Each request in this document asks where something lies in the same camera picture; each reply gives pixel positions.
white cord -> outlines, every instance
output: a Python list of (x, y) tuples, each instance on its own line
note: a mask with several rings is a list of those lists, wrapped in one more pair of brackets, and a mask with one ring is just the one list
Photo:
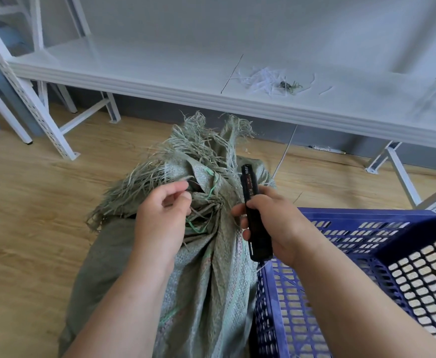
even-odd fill
[(278, 172), (278, 169), (281, 166), (282, 161), (284, 161), (284, 157), (286, 156), (286, 153), (288, 152), (289, 146), (291, 145), (292, 138), (294, 137), (294, 133), (296, 132), (297, 128), (298, 128), (298, 125), (295, 125), (294, 126), (294, 130), (293, 130), (292, 135), (291, 135), (291, 138), (289, 139), (288, 146), (286, 147), (286, 150), (284, 151), (284, 154), (281, 157), (281, 161), (279, 161), (279, 164), (278, 164), (278, 166), (276, 167), (276, 170), (273, 173), (273, 179), (274, 179), (274, 176), (276, 175), (276, 173)]

person's left hand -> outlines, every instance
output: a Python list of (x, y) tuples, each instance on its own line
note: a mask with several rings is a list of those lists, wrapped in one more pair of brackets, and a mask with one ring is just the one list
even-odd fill
[(185, 236), (185, 219), (191, 213), (187, 181), (155, 188), (138, 207), (132, 257), (145, 266), (173, 270), (174, 258)]

forearm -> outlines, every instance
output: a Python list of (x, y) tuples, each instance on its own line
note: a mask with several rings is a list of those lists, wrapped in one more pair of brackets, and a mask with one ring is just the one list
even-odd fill
[(317, 229), (295, 269), (335, 357), (436, 357), (436, 339)]
[(151, 357), (169, 272), (150, 268), (131, 257), (65, 358)]

fingernail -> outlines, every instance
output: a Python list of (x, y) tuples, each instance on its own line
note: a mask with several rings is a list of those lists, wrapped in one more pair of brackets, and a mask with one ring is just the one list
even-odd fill
[(188, 191), (183, 191), (181, 195), (187, 199), (191, 199), (191, 193)]

hand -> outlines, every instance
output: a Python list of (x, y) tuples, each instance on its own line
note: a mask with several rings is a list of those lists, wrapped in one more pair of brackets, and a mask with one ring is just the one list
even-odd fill
[(185, 219), (191, 213), (187, 181), (155, 188), (138, 207), (132, 257), (143, 266), (173, 271), (175, 255), (185, 236)]
[[(293, 266), (299, 243), (314, 234), (320, 234), (314, 225), (289, 200), (277, 193), (274, 188), (259, 186), (261, 194), (255, 195), (247, 206), (261, 214), (261, 220), (272, 239), (273, 252), (283, 263)], [(245, 204), (240, 203), (231, 210), (233, 216), (246, 214)], [(248, 241), (251, 232), (248, 220), (241, 217), (243, 238)]]

